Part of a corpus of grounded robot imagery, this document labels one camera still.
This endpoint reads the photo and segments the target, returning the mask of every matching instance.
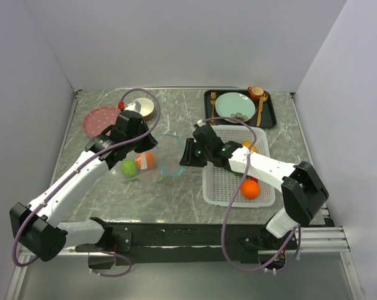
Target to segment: white wall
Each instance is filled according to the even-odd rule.
[[[25,0],[74,88],[296,91],[345,0]]]
[[[377,0],[348,0],[295,96],[367,299],[377,299]]]
[[[72,99],[26,5],[0,0],[0,299],[14,270],[9,210],[48,187]]]

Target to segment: orange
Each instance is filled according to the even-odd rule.
[[[252,143],[248,142],[248,141],[243,142],[243,146],[246,147],[246,148],[249,148],[251,144]],[[251,151],[258,153],[258,150],[256,149],[255,146],[252,146]]]
[[[246,199],[251,200],[259,196],[261,189],[256,181],[245,180],[241,186],[241,193]]]
[[[148,153],[148,152],[145,152],[145,158],[146,158],[146,165],[147,167],[144,168],[145,170],[152,170],[153,167],[155,167],[155,157],[153,156],[152,153]],[[138,165],[138,168],[140,168],[141,170],[143,168],[141,168],[141,158],[142,158],[142,154],[140,154],[137,159],[136,159],[136,162],[137,162],[137,165]]]

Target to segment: tray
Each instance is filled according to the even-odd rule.
[[[253,141],[253,135],[244,126],[219,125],[213,127],[213,129],[224,142],[234,141],[241,144],[245,141]],[[270,157],[266,133],[258,127],[253,129],[256,134],[255,146],[258,149],[258,153]],[[227,206],[240,180],[241,176],[234,175],[221,167],[215,167],[209,163],[202,172],[202,195],[204,200],[209,204]],[[233,207],[260,208],[272,205],[276,200],[274,188],[262,181],[259,181],[259,186],[261,193],[258,197],[248,200],[239,192]]]
[[[205,117],[210,118],[212,116],[212,104],[211,104],[211,92],[216,92],[216,98],[219,96],[225,94],[225,93],[231,93],[231,92],[236,92],[236,93],[241,93],[244,94],[245,96],[251,98],[249,95],[248,90],[246,89],[210,89],[209,91],[206,91],[204,93],[204,103],[205,103]],[[255,107],[258,108],[259,106],[259,101],[255,101]],[[254,115],[254,117],[248,121],[246,124],[250,125],[251,127],[256,127],[256,120],[258,118],[258,112]],[[277,124],[276,120],[276,115],[274,113],[273,109],[273,103],[271,96],[269,94],[269,99],[263,103],[263,112],[262,112],[262,119],[261,119],[261,124],[258,126],[259,128],[263,129],[269,129],[275,127]],[[216,125],[234,125],[237,126],[239,124],[233,124],[230,122],[227,122],[225,120],[216,120]]]

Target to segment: black tray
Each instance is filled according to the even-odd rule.
[[[209,91],[206,91],[203,95],[204,97],[204,102],[205,102],[205,118],[210,118],[212,116],[212,104],[211,104],[211,92],[216,92],[216,98],[219,96],[226,94],[226,93],[231,93],[231,92],[236,92],[240,94],[244,94],[245,96],[251,98],[249,95],[249,92],[246,89],[210,89]],[[259,106],[259,101],[255,101],[255,107],[258,108]],[[218,117],[218,113],[216,110],[214,111],[214,116]],[[274,113],[273,109],[273,103],[271,102],[271,97],[269,94],[269,99],[263,103],[263,111],[262,111],[262,119],[261,119],[261,124],[260,126],[256,126],[256,120],[258,119],[258,112],[253,116],[253,118],[248,121],[246,124],[252,126],[252,127],[259,127],[259,128],[273,128],[277,124],[276,120],[276,115]],[[240,125],[240,124],[235,124],[235,123],[230,123],[225,120],[216,120],[216,125]]]

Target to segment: plate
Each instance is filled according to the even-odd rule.
[[[221,95],[217,98],[214,108],[221,117],[237,118],[243,122],[249,121],[256,111],[254,102],[238,92],[227,92]]]
[[[120,109],[114,106],[101,106],[89,112],[83,121],[84,132],[93,138],[106,129],[109,125],[114,125],[120,113]]]

